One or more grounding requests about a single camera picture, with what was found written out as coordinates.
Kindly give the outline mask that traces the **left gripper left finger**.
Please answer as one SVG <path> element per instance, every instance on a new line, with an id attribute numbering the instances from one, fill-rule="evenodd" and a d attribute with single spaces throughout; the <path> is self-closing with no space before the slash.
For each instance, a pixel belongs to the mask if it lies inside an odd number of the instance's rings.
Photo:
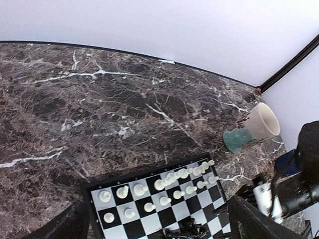
<path id="1" fill-rule="evenodd" d="M 89 211 L 82 201 L 76 201 L 44 226 L 24 236 L 24 239 L 86 239 Z"/>

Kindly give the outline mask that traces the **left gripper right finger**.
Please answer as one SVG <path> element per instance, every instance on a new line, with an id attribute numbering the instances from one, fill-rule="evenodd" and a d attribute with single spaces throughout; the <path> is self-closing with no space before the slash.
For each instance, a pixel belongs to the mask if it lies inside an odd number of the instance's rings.
<path id="1" fill-rule="evenodd" d="M 233 239 L 302 239 L 303 236 L 276 223 L 243 198 L 233 196 L 227 203 Z"/>

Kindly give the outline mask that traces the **black white chessboard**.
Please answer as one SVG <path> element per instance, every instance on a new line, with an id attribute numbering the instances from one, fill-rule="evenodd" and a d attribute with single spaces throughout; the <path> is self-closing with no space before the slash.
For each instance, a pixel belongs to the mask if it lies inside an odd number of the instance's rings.
<path id="1" fill-rule="evenodd" d="M 149 190 L 136 196 L 136 184 L 147 185 Z M 129 193 L 120 199 L 116 190 L 124 185 L 129 186 Z M 208 239 L 230 232 L 227 213 L 214 213 L 226 203 L 226 196 L 208 153 L 154 170 L 87 183 L 81 190 L 98 239 L 162 239 L 165 229 L 181 229 L 182 222 L 190 217 L 208 229 Z M 103 203 L 99 199 L 102 190 L 112 194 L 110 201 Z M 144 211 L 147 202 L 156 206 L 152 212 Z M 133 209 L 136 215 L 126 218 L 125 208 Z M 115 216 L 112 223 L 103 220 L 107 212 Z"/>

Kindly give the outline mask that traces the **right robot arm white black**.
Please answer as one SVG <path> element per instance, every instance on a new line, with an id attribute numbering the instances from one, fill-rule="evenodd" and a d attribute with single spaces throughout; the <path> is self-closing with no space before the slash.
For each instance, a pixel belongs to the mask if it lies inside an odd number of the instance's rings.
<path id="1" fill-rule="evenodd" d="M 291 162 L 299 169 L 295 176 L 276 186 Z M 282 206 L 282 217 L 292 216 L 319 201 L 319 122 L 314 121 L 302 126 L 294 154 L 277 172 L 270 184 L 271 207 L 267 216 L 274 212 L 275 198 Z"/>

